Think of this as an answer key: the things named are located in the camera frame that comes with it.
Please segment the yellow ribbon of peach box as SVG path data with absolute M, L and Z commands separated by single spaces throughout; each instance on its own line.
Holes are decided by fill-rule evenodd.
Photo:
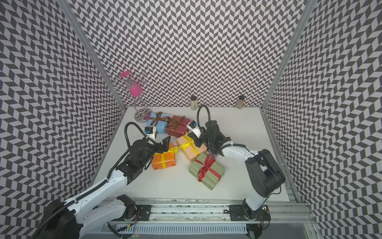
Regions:
M 193 152 L 195 153 L 195 155 L 199 156 L 200 153 L 197 151 L 196 147 L 195 147 L 195 144 L 194 144 L 194 140 L 189 137 L 187 134 L 184 134 L 183 135 L 183 138 L 187 141 L 186 143 L 183 143 L 179 146 L 180 149 L 184 150 L 188 147 L 191 147 Z

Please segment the peach gift box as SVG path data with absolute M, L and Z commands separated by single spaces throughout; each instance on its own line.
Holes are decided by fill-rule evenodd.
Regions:
M 187 141 L 183 138 L 183 136 L 181 137 L 178 137 L 177 138 L 177 145 L 178 147 L 183 144 L 183 143 L 186 143 Z M 208 148 L 206 147 L 206 145 L 203 143 L 201 146 L 195 146 L 197 151 L 201 154 L 201 153 L 206 153 Z M 182 152 L 184 153 L 184 155 L 186 156 L 186 158 L 188 159 L 189 162 L 194 162 L 198 156 L 195 155 L 195 153 L 193 152 L 192 148 L 191 147 L 188 147 L 184 150 L 182 150 Z

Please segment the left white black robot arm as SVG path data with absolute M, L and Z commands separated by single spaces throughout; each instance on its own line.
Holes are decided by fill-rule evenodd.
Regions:
M 55 200 L 50 203 L 44 209 L 43 219 L 32 238 L 80 239 L 114 219 L 136 219 L 135 202 L 125 194 L 107 205 L 99 207 L 98 204 L 132 183 L 148 168 L 155 153 L 169 150 L 169 144 L 170 137 L 164 138 L 161 143 L 145 138 L 129 144 L 104 180 L 63 202 Z

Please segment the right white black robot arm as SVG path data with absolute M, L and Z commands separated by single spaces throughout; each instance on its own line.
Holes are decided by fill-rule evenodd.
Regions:
M 249 221 L 268 220 L 269 209 L 265 202 L 274 191 L 281 190 L 286 181 L 284 173 L 270 151 L 267 149 L 253 151 L 244 144 L 234 143 L 220 132 L 215 120 L 209 120 L 205 127 L 200 127 L 192 120 L 187 128 L 190 130 L 188 136 L 196 146 L 205 144 L 213 155 L 230 157 L 246 166 L 253 189 L 239 209 L 229 210 L 230 215 L 239 218 L 242 214 L 243 218 Z

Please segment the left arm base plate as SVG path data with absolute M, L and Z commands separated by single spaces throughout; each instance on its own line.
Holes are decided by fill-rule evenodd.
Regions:
M 152 205 L 134 205 L 127 206 L 121 221 L 135 222 L 135 221 L 148 221 L 151 214 Z

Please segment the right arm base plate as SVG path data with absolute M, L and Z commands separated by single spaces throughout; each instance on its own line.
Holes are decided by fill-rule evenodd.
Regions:
M 231 221 L 270 221 L 271 215 L 267 205 L 261 205 L 257 210 L 252 210 L 245 205 L 229 205 Z

